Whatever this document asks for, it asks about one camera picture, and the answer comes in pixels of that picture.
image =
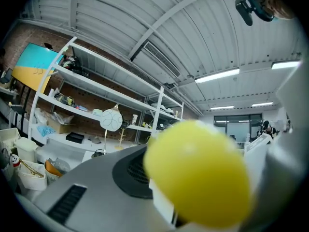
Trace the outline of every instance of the teal and yellow board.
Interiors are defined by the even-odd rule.
[[[56,56],[57,52],[29,43],[17,61],[12,76],[29,88],[37,91],[44,74]],[[57,63],[60,62],[62,57],[62,55],[59,57]],[[49,79],[50,76],[46,78],[42,92],[44,92]]]

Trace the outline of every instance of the orange object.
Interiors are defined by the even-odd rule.
[[[47,160],[47,161],[45,162],[45,169],[46,169],[48,172],[50,172],[51,174],[57,175],[58,177],[61,177],[61,176],[62,176],[62,173],[60,173],[60,172],[58,171],[58,169],[55,168],[55,167],[49,162],[49,160]]]

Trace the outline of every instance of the fluorescent light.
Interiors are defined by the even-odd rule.
[[[237,74],[239,74],[239,71],[240,71],[239,68],[237,68],[237,69],[233,69],[233,70],[226,71],[226,72],[208,75],[208,76],[204,76],[204,77],[196,79],[195,82],[196,83],[203,83],[203,82],[219,79],[219,78],[226,77],[226,76],[237,75]]]
[[[265,103],[259,103],[259,104],[253,104],[252,106],[268,106],[268,105],[272,105],[273,102],[265,102]]]
[[[215,109],[229,109],[229,108],[234,108],[234,106],[211,107],[211,110],[215,110]]]
[[[272,70],[282,69],[282,68],[291,68],[298,67],[300,61],[283,61],[283,62],[273,62],[271,65]]]

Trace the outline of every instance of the white ceiling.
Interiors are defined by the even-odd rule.
[[[272,71],[271,63],[308,54],[297,20],[267,23],[253,15],[248,27],[235,0],[30,0],[24,13],[24,21],[76,34],[158,83],[174,83],[173,93],[200,115],[213,106],[278,104],[275,92],[291,70]],[[178,78],[140,50],[147,41],[178,68]],[[240,75],[198,85],[187,77],[235,67]]]

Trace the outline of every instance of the yellow sphere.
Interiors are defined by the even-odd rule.
[[[160,134],[144,166],[188,221],[227,228],[251,210],[249,177],[234,143],[215,128],[187,120]]]

